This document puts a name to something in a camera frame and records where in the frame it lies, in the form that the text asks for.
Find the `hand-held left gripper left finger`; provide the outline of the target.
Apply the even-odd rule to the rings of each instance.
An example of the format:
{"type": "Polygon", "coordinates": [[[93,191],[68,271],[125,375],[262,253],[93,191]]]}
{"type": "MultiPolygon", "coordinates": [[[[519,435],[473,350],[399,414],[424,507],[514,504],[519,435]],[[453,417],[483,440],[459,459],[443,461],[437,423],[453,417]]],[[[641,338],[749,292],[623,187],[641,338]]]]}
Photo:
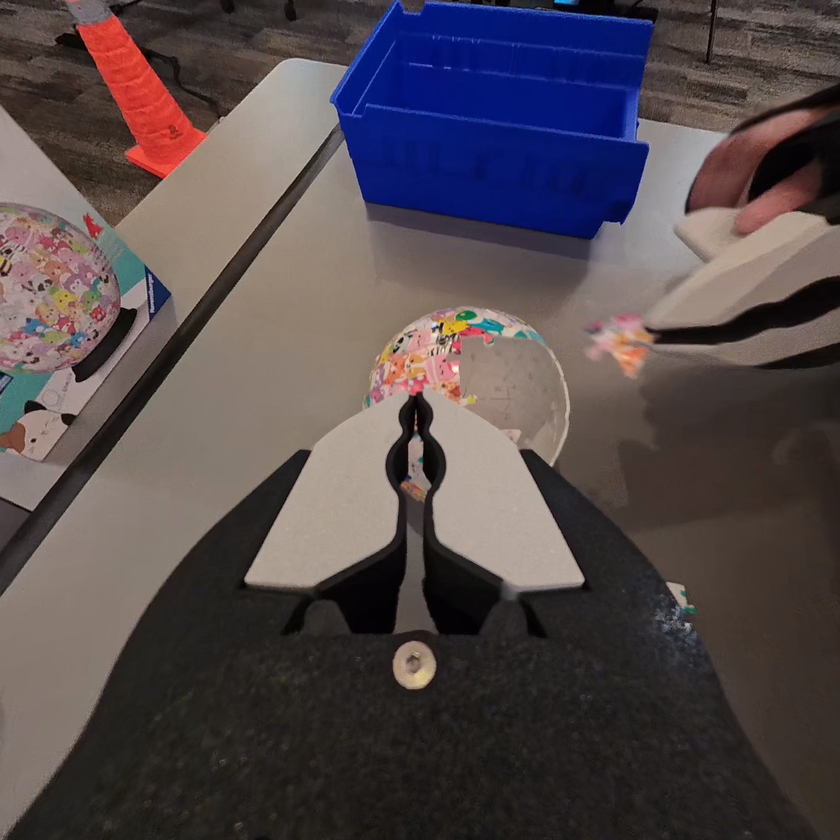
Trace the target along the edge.
{"type": "Polygon", "coordinates": [[[400,489],[416,404],[401,392],[343,421],[310,451],[245,585],[332,601],[355,634],[391,634],[406,573],[400,489]]]}

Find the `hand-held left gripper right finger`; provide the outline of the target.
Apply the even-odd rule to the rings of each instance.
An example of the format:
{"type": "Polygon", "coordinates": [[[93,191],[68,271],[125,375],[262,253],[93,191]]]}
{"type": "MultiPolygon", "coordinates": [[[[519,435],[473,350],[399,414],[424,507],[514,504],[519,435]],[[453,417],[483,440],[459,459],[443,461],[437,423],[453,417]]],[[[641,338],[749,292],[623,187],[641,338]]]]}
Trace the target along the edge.
{"type": "Polygon", "coordinates": [[[434,392],[417,397],[423,594],[440,634],[477,634],[499,602],[580,590],[585,577],[526,455],[500,429],[434,392]]]}

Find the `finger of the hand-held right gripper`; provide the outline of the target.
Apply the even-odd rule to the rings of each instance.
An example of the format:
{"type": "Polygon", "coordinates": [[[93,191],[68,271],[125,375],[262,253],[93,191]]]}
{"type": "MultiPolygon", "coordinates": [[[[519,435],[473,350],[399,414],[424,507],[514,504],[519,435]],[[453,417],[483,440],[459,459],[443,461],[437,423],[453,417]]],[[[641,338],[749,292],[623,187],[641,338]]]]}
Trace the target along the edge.
{"type": "Polygon", "coordinates": [[[839,362],[839,310],[790,327],[767,328],[733,342],[657,340],[660,354],[762,370],[810,370],[839,362]]]}
{"type": "Polygon", "coordinates": [[[836,343],[838,226],[767,225],[645,316],[657,343],[836,343]]]}

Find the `colourful puzzle ball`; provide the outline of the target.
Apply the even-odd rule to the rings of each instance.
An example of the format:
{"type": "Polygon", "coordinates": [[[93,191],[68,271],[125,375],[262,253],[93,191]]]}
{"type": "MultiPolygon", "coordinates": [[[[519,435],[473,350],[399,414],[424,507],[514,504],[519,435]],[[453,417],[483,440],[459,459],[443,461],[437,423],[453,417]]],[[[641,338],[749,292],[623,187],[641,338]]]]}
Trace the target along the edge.
{"type": "Polygon", "coordinates": [[[504,311],[445,308],[409,323],[376,357],[362,405],[422,390],[482,417],[549,466],[569,433],[569,390],[555,353],[504,311]]]}

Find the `pink puzzle piece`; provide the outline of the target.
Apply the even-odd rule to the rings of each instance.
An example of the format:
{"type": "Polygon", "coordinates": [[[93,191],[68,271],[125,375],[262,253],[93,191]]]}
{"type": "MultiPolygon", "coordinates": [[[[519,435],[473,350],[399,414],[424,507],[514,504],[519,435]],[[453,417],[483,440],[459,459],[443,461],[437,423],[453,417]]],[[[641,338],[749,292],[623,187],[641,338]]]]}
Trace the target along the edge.
{"type": "Polygon", "coordinates": [[[638,378],[656,336],[647,331],[636,313],[623,313],[592,322],[585,328],[590,345],[585,355],[591,361],[613,359],[628,379],[638,378]]]}

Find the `printed puzzle box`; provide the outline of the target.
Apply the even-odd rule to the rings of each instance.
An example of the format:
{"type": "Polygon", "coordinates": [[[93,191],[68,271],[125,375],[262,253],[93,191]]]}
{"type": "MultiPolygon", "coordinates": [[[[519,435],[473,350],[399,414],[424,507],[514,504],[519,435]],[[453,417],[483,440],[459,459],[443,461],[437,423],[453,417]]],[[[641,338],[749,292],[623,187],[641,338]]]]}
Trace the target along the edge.
{"type": "Polygon", "coordinates": [[[170,297],[98,215],[2,202],[2,452],[46,461],[170,297]]]}

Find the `person's right hand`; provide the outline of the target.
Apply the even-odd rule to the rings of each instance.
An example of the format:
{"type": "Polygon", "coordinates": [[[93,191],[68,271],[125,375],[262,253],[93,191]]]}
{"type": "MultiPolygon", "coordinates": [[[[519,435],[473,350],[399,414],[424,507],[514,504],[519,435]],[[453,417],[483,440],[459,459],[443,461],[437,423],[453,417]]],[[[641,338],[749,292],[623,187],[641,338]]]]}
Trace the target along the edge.
{"type": "Polygon", "coordinates": [[[756,198],[749,198],[749,189],[756,170],[774,147],[833,111],[831,105],[798,108],[766,117],[722,140],[699,169],[688,194],[686,212],[707,207],[737,208],[732,230],[736,235],[747,236],[776,217],[815,200],[822,179],[817,161],[797,165],[792,174],[756,198]]]}

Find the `blue plastic bin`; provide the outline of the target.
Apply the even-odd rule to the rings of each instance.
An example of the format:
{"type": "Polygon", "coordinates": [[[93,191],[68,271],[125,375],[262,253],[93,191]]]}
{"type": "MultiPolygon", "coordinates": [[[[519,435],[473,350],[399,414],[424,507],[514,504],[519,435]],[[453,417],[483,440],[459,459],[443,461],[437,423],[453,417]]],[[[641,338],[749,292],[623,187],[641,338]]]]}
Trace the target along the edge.
{"type": "Polygon", "coordinates": [[[654,24],[394,2],[331,102],[367,203],[592,239],[626,221],[654,24]]]}

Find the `orange traffic cone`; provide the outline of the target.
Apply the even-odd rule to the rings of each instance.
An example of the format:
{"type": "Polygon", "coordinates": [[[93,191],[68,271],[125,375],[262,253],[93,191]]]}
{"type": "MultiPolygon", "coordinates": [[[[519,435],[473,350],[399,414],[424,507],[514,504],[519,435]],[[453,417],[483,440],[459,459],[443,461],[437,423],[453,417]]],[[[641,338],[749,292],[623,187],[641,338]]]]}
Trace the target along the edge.
{"type": "Polygon", "coordinates": [[[106,2],[65,1],[78,34],[135,140],[126,157],[165,178],[204,142],[106,2]]]}

